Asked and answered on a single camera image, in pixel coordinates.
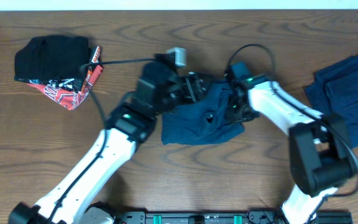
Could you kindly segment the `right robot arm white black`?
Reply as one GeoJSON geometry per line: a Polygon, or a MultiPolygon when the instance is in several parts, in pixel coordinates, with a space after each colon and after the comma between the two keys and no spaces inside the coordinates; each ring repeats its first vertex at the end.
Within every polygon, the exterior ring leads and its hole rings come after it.
{"type": "Polygon", "coordinates": [[[358,188],[358,158],[342,117],[309,108],[265,75],[227,73],[225,78],[233,91],[228,120],[241,123],[262,114],[288,136],[295,185],[273,216],[274,223],[318,222],[318,210],[328,198],[346,197],[338,193],[340,186],[357,177],[358,188]]]}

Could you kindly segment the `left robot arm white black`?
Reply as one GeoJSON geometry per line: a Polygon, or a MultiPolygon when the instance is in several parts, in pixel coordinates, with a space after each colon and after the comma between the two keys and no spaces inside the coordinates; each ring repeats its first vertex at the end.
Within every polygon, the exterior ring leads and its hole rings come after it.
{"type": "Polygon", "coordinates": [[[9,223],[80,223],[105,183],[131,159],[155,129],[156,117],[178,105],[205,98],[213,76],[177,73],[177,65],[144,65],[130,101],[122,101],[104,120],[97,140],[71,172],[32,207],[19,203],[9,223]]]}

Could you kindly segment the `dark blue denim shorts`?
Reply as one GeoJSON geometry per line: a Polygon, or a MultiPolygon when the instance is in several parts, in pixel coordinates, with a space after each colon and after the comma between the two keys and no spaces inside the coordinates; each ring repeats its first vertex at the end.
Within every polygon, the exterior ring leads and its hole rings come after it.
{"type": "Polygon", "coordinates": [[[230,123],[224,117],[232,94],[226,81],[216,81],[206,97],[189,105],[177,106],[162,114],[161,141],[167,144],[207,145],[228,142],[242,134],[241,123],[230,123]]]}

